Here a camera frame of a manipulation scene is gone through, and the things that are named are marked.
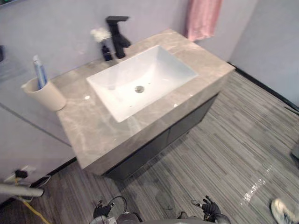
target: vanity cabinet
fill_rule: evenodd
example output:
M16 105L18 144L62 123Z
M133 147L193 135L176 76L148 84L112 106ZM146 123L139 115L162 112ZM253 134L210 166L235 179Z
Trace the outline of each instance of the vanity cabinet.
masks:
M199 124L208 112L217 96L210 98L200 107L189 113L187 116L179 120L169 129L167 144L173 143L176 139L188 132L195 125Z
M137 169L154 158L169 144L173 143L176 139L201 122L216 97L217 95L207 100L194 111L190 112L181 120L159 134L152 141L148 142L118 165L107 171L106 176L114 180L125 180L130 177Z

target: baseboard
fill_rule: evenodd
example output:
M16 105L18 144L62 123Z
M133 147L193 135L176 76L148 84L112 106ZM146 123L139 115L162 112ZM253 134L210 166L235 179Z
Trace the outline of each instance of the baseboard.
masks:
M275 96L276 98L278 98L281 101L283 101L289 107L291 107L292 109L294 109L294 110L296 110L296 111L299 112L299 107L297 107L295 104L293 104L290 100L288 100L287 98L283 97L278 92L276 92L273 89L271 89L270 87L266 86L264 83L261 83L256 78L253 78L251 75L249 75L248 73L246 73L242 69L239 69L238 67L236 67L231 62L228 62L228 63L231 64L232 66L234 66L235 67L235 71L238 72L241 76L247 78L249 81L253 82L254 84L256 84L259 87L261 87L262 89L266 90L268 93L271 93L273 96Z
M70 160L68 160L66 163L62 164L60 167L54 169L53 171L49 172L47 175L53 176L54 174L58 173L60 170L66 168L68 165L72 164L73 162L77 161L77 158L74 157ZM46 177L42 177L41 179L35 181L34 183L31 184L31 187L37 187L38 185L40 185L42 182L44 182L47 178ZM3 209L5 206L9 205L11 202L13 202L15 199L14 198L9 198L6 201L2 202L0 204L0 209Z

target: pink towel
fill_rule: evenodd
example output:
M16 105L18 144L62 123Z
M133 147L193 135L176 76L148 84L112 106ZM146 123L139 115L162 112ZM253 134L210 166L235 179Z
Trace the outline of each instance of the pink towel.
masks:
M190 0L187 37L191 41L213 36L222 0Z

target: white flower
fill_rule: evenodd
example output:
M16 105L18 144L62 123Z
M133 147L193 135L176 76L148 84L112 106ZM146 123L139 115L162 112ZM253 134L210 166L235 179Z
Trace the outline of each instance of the white flower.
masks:
M93 29L90 34L93 35L96 42L102 42L111 37L110 32L105 28Z

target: cup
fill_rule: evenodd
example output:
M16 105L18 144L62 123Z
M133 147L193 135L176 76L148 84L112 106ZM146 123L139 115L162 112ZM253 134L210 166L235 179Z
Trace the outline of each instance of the cup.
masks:
M46 85L39 89L37 78L33 78L22 85L22 89L28 96L36 99L51 111L59 111L66 105L65 97L51 80L48 80Z

